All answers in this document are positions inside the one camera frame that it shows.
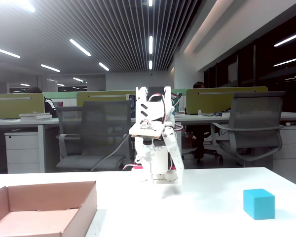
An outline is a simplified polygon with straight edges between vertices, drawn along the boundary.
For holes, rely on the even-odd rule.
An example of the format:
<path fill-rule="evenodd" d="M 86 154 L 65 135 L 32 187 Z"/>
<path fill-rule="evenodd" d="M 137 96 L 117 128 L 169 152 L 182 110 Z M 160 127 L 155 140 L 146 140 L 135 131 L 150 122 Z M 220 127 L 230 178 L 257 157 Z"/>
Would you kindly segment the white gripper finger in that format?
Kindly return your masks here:
<path fill-rule="evenodd" d="M 176 132 L 172 127 L 167 126 L 162 132 L 162 137 L 165 141 L 168 153 L 170 154 L 170 165 L 165 179 L 169 182 L 177 182 L 181 185 L 183 183 L 185 167 L 177 143 Z"/>
<path fill-rule="evenodd" d="M 140 172 L 141 181 L 157 182 L 166 180 L 166 173 L 169 169 L 167 157 L 141 157 L 140 161 L 143 167 Z"/>

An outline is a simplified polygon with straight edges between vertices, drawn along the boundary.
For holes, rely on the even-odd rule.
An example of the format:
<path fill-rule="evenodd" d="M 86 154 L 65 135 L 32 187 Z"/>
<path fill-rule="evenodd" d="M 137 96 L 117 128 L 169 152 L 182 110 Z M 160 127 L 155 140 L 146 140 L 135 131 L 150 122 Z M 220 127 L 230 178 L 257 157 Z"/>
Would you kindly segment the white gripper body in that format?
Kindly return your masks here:
<path fill-rule="evenodd" d="M 150 159 L 166 152 L 162 137 L 135 137 L 136 159 Z"/>

